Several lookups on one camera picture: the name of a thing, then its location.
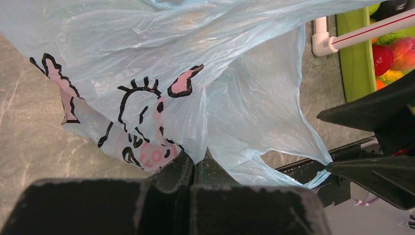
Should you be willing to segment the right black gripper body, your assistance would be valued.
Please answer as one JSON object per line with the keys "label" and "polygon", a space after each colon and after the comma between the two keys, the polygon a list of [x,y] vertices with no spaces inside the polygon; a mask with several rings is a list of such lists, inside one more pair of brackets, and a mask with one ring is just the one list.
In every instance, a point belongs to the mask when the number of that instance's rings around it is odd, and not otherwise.
{"label": "right black gripper body", "polygon": [[415,113],[407,106],[375,130],[384,155],[415,155]]}

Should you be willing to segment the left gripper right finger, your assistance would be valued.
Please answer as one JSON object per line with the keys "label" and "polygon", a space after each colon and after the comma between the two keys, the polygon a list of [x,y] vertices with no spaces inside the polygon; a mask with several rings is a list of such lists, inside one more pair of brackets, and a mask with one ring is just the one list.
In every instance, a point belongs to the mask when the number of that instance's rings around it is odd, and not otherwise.
{"label": "left gripper right finger", "polygon": [[317,194],[302,187],[243,186],[209,151],[195,165],[189,196],[192,235],[328,235]]}

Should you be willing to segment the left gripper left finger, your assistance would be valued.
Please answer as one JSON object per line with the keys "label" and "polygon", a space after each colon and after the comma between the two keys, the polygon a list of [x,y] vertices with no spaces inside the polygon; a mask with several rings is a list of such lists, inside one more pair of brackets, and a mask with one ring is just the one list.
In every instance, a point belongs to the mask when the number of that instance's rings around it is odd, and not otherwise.
{"label": "left gripper left finger", "polygon": [[1,234],[176,235],[193,171],[181,152],[145,179],[41,179],[20,195]]}

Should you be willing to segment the light blue plastic bag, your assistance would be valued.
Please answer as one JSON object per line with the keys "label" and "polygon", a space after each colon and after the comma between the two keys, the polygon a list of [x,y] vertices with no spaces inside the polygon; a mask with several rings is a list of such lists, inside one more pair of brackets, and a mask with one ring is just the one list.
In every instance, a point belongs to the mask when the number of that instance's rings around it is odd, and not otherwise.
{"label": "light blue plastic bag", "polygon": [[370,0],[3,0],[0,30],[60,89],[65,130],[156,172],[210,151],[243,185],[332,162],[300,108],[305,24]]}

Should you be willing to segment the fake orange fruit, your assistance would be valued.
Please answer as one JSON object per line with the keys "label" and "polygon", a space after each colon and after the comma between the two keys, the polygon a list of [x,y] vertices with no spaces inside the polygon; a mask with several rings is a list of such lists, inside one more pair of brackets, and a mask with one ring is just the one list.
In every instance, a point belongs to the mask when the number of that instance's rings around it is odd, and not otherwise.
{"label": "fake orange fruit", "polygon": [[376,79],[376,89],[377,90],[380,90],[380,89],[382,89],[384,87],[386,87],[386,85],[382,81]]}

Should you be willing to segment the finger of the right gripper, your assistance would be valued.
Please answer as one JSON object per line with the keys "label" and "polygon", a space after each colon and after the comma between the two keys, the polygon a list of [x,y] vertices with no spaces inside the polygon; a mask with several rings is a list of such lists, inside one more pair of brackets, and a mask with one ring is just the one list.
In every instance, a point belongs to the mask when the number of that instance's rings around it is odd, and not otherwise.
{"label": "finger of the right gripper", "polygon": [[321,111],[317,118],[354,129],[376,131],[389,123],[415,121],[409,104],[415,99],[415,72],[353,102]]}
{"label": "finger of the right gripper", "polygon": [[415,158],[364,155],[330,163],[326,170],[376,195],[401,210],[415,207]]}

